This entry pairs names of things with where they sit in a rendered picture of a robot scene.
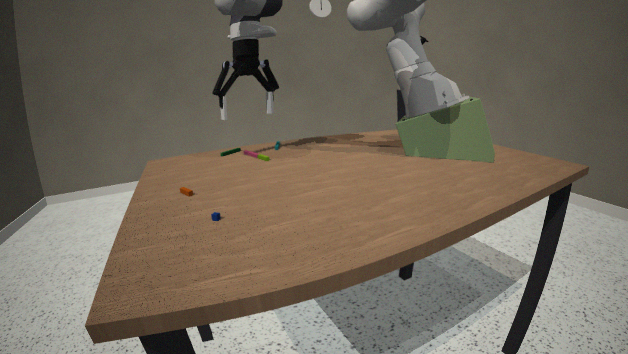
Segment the orange rod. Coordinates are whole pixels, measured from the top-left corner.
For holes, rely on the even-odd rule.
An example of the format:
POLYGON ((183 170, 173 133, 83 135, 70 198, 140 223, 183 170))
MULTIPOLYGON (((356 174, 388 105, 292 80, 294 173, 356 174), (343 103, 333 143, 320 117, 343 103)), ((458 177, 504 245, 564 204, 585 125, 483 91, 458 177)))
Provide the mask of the orange rod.
POLYGON ((193 190, 190 190, 188 188, 182 187, 180 188, 180 193, 186 195, 186 196, 193 196, 193 190))

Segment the pink rod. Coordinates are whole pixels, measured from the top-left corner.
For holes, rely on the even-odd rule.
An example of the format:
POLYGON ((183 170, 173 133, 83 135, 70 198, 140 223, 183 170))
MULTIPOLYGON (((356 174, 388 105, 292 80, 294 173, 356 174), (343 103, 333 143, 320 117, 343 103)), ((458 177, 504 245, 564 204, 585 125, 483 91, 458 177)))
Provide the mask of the pink rod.
POLYGON ((257 155, 259 155, 258 153, 251 152, 251 151, 248 151, 248 150, 244 150, 244 154, 252 156, 252 157, 255 157, 255 158, 258 158, 257 155))

